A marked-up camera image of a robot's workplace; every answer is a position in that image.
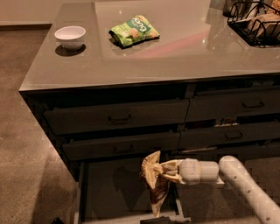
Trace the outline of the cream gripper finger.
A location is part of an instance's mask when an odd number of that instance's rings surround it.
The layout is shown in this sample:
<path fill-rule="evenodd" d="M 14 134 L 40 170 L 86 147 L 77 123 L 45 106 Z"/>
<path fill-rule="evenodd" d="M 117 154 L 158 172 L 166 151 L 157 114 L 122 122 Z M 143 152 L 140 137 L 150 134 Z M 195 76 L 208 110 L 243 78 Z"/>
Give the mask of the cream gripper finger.
<path fill-rule="evenodd" d="M 175 172 L 175 162 L 167 161 L 164 163 L 155 163 L 154 170 L 159 173 L 174 173 Z"/>
<path fill-rule="evenodd" d="M 178 174 L 166 174 L 166 173 L 161 173 L 161 177 L 164 179 L 167 179 L 171 182 L 178 183 L 179 182 L 179 175 Z"/>

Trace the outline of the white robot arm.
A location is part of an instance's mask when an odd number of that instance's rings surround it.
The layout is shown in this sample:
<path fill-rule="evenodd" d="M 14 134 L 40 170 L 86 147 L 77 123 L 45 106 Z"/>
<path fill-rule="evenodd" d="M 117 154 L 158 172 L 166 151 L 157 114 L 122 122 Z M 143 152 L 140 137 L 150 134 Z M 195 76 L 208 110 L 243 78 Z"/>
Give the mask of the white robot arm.
<path fill-rule="evenodd" d="M 218 163 L 197 159 L 173 159 L 155 163 L 155 171 L 163 178 L 181 185 L 218 183 L 230 184 L 245 198 L 262 224 L 280 224 L 279 205 L 253 180 L 244 165 L 232 156 Z"/>

